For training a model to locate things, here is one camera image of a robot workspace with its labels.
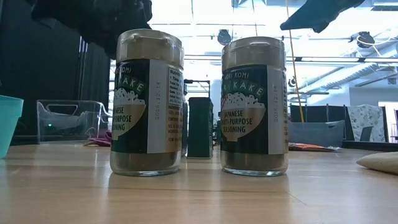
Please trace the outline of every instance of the jar label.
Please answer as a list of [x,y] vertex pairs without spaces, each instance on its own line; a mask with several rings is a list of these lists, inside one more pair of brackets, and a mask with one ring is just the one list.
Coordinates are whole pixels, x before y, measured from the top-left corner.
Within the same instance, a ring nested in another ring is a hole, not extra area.
[[223,72],[221,89],[221,150],[287,153],[287,89],[282,70],[266,65],[231,68]]
[[177,152],[182,147],[183,76],[160,60],[118,63],[112,120],[115,152]]

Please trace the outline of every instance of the table surface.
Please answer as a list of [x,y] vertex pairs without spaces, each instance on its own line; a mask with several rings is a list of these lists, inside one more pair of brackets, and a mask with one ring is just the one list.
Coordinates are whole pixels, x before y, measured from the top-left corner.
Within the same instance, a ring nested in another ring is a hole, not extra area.
[[396,223],[398,177],[355,163],[372,153],[290,152],[280,177],[224,173],[215,153],[125,177],[109,148],[16,146],[0,160],[0,223]]

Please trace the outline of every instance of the green box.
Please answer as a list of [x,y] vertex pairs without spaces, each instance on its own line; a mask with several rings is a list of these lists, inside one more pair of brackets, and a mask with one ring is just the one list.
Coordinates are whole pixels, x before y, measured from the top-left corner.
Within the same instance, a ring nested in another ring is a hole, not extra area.
[[189,98],[188,157],[213,157],[213,104],[208,97]]

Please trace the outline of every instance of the beige plastic lid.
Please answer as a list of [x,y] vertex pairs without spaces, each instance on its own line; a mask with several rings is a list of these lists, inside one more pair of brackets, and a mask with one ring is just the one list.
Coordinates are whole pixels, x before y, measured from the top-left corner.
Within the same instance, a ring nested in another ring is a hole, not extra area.
[[223,48],[222,65],[223,71],[243,65],[270,65],[285,70],[285,45],[272,37],[235,40]]
[[181,40],[165,32],[150,29],[122,33],[118,39],[116,62],[144,58],[164,60],[183,67],[184,49]]

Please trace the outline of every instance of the rice bowl illustration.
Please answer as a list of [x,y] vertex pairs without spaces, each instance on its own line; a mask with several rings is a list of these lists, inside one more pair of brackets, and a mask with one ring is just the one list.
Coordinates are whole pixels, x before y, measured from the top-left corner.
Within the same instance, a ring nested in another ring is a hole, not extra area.
[[228,93],[221,101],[221,132],[227,141],[238,141],[261,122],[266,107],[253,95]]
[[134,91],[127,92],[123,88],[114,92],[113,104],[112,140],[118,140],[120,135],[137,124],[144,114],[146,104],[145,100],[140,100]]

